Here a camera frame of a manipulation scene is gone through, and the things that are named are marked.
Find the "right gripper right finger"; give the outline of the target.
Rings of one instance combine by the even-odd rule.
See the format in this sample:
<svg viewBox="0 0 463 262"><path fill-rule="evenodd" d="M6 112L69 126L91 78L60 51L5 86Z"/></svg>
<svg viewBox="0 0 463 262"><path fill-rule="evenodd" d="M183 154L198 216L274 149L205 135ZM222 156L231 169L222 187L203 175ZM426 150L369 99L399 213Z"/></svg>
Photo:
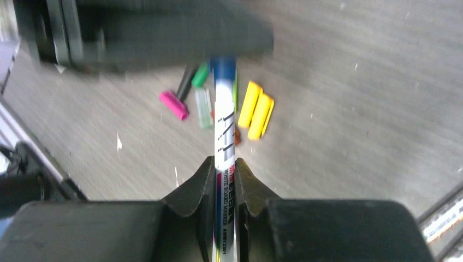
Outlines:
<svg viewBox="0 0 463 262"><path fill-rule="evenodd" d="M238 261L433 261L402 204L371 199L284 199L235 163Z"/></svg>

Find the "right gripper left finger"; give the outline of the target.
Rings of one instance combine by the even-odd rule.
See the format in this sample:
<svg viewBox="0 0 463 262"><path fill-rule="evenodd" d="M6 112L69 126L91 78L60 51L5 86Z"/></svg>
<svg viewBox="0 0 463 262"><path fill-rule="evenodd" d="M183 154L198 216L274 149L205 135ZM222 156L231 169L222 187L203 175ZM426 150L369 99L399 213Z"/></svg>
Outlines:
<svg viewBox="0 0 463 262"><path fill-rule="evenodd" d="M157 201L34 201L1 233L1 261L211 261L214 163Z"/></svg>

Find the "orange pen cap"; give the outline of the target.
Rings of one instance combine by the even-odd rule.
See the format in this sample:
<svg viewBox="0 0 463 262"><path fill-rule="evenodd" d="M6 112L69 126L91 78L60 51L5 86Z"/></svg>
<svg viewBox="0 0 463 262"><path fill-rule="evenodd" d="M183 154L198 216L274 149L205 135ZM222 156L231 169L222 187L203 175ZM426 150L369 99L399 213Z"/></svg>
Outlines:
<svg viewBox="0 0 463 262"><path fill-rule="evenodd" d="M256 82L250 81L247 86L245 98L240 111L238 126L248 128L251 124L251 119L257 105L259 96L263 93L263 89Z"/></svg>

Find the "dark green pen cap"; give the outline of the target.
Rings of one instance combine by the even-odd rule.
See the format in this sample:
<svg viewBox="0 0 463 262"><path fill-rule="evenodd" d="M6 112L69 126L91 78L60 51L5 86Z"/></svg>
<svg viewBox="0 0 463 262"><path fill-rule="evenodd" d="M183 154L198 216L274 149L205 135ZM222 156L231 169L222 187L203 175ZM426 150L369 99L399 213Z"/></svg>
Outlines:
<svg viewBox="0 0 463 262"><path fill-rule="evenodd" d="M197 88L202 87L205 81L207 80L209 73L210 73L209 63L206 62L206 63L201 64L199 68L197 69L194 77L191 80L191 85Z"/></svg>

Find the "red-brown pen cap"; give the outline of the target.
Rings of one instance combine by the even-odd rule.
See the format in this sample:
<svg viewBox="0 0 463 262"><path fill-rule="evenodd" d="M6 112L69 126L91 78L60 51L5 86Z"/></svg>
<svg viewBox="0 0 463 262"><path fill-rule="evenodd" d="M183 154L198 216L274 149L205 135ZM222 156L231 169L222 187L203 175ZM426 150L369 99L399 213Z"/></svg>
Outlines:
<svg viewBox="0 0 463 262"><path fill-rule="evenodd" d="M241 134L240 134L240 131L237 125L235 125L234 137L235 137L235 145L238 146L241 142Z"/></svg>

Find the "yellow pen cap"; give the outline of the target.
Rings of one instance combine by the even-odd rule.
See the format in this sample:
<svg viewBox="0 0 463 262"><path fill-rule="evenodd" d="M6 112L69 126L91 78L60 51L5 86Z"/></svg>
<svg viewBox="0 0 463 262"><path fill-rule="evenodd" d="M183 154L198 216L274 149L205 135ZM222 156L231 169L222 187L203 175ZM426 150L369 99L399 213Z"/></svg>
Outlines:
<svg viewBox="0 0 463 262"><path fill-rule="evenodd" d="M274 100L267 94L259 95L247 137L250 140L259 140L266 132L274 108Z"/></svg>

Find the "navy blue pen cap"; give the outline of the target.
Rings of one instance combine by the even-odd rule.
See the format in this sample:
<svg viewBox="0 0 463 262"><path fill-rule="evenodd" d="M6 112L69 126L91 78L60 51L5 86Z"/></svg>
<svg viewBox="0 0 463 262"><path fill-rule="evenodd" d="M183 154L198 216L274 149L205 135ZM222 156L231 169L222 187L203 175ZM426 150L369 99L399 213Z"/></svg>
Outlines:
<svg viewBox="0 0 463 262"><path fill-rule="evenodd" d="M236 57L221 56L212 59L214 81L236 79Z"/></svg>

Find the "lime green pen cap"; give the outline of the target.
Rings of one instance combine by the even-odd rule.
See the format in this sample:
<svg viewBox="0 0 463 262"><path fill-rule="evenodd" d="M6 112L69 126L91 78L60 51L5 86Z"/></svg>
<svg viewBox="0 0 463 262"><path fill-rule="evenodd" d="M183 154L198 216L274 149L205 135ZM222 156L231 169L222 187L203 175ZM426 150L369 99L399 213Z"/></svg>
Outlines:
<svg viewBox="0 0 463 262"><path fill-rule="evenodd" d="M238 111L238 72L235 70L235 79L233 82L233 101L234 101L234 112Z"/></svg>

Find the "black pen cap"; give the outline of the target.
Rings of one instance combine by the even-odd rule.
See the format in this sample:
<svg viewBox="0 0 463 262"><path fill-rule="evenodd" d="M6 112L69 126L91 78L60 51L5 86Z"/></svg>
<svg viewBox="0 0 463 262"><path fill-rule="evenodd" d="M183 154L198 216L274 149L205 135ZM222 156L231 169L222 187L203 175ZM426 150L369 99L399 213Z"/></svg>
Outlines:
<svg viewBox="0 0 463 262"><path fill-rule="evenodd" d="M198 64L190 64L184 71L183 77L176 92L176 98L182 103L189 94L191 89L191 81L194 78L198 68Z"/></svg>

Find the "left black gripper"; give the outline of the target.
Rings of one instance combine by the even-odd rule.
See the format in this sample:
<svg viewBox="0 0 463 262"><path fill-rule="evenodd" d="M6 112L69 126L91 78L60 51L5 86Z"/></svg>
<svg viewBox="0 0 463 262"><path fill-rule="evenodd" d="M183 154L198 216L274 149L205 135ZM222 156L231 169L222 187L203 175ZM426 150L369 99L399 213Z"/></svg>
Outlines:
<svg viewBox="0 0 463 262"><path fill-rule="evenodd" d="M13 1L33 57L81 72L259 54L271 27L240 1Z"/></svg>

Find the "magenta pen cap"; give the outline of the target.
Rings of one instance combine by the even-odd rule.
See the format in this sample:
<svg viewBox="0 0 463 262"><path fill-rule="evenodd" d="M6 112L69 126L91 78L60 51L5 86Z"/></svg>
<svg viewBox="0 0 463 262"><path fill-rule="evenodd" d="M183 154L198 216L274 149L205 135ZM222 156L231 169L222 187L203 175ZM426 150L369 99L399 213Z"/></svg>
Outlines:
<svg viewBox="0 0 463 262"><path fill-rule="evenodd" d="M187 107L171 91L164 91L159 95L159 99L171 110L181 121L189 116Z"/></svg>

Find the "blue-capped lime-end marker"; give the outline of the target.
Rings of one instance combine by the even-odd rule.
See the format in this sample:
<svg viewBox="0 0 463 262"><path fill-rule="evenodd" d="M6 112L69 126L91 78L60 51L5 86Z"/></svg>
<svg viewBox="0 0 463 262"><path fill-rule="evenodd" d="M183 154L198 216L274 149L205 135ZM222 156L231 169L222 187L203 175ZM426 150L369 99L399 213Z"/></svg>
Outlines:
<svg viewBox="0 0 463 262"><path fill-rule="evenodd" d="M235 112L233 82L215 84L214 164L216 176L216 261L234 261L235 225Z"/></svg>

